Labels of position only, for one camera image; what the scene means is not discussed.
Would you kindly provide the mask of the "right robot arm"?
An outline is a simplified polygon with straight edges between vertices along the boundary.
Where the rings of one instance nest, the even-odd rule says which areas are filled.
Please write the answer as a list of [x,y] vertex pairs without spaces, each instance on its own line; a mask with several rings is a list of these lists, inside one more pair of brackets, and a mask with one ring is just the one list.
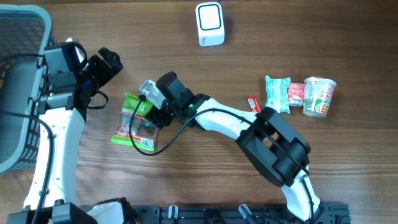
[[299,221],[314,223],[322,213],[309,178],[309,143],[276,110],[242,111],[204,94],[194,94],[175,72],[156,82],[146,80],[140,95],[153,107],[146,119],[158,128],[177,118],[186,127],[215,131],[236,141],[266,180],[282,189],[288,211]]

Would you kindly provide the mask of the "teal snack packet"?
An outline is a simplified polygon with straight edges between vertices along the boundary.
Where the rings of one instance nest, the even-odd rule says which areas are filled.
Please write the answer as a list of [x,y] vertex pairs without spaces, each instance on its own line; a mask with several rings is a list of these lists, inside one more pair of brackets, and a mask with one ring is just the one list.
[[270,107],[278,113],[290,113],[288,88],[290,85],[288,78],[265,77],[266,82],[266,107]]

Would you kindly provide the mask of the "instant noodle cup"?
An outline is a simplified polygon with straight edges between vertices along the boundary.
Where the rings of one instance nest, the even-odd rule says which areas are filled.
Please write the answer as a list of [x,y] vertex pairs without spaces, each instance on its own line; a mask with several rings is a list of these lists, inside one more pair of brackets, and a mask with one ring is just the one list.
[[326,118],[330,109],[336,82],[328,78],[309,77],[304,81],[303,114]]

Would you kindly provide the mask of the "red chocolate bar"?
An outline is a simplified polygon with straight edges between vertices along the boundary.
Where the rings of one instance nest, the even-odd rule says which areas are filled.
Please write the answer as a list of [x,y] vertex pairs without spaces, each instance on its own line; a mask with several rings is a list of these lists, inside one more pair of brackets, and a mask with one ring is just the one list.
[[246,99],[247,99],[249,106],[253,112],[260,113],[262,111],[262,109],[258,103],[257,96],[248,96]]

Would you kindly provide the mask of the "red tissue pack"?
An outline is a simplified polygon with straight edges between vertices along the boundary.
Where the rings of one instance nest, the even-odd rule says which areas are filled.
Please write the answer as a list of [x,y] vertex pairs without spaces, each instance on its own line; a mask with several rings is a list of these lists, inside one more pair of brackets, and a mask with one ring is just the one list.
[[288,88],[289,105],[295,107],[303,106],[305,85],[302,83],[290,83]]

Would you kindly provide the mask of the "green candy bag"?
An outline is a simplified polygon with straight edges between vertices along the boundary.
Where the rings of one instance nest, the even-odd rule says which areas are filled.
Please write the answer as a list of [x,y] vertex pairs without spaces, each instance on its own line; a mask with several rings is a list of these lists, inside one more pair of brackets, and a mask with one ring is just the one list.
[[131,130],[131,136],[134,143],[140,150],[154,152],[155,139],[159,129],[152,122],[145,119],[145,115],[153,106],[149,100],[143,101],[140,104],[136,112],[136,117],[133,119],[132,127],[130,128],[130,120],[138,102],[138,96],[132,95],[128,92],[125,93],[119,126],[112,136],[111,142],[124,146],[132,146],[132,142],[129,138],[129,130]]

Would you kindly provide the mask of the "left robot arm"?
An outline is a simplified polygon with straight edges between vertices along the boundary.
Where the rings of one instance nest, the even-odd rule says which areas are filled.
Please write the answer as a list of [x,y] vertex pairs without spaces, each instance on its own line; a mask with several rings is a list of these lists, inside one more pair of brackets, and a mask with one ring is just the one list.
[[62,42],[41,54],[47,67],[44,90],[36,101],[40,143],[34,179],[24,209],[8,223],[111,223],[124,221],[119,202],[85,211],[76,195],[78,146],[91,97],[122,69],[120,57],[106,47],[88,57],[78,42]]

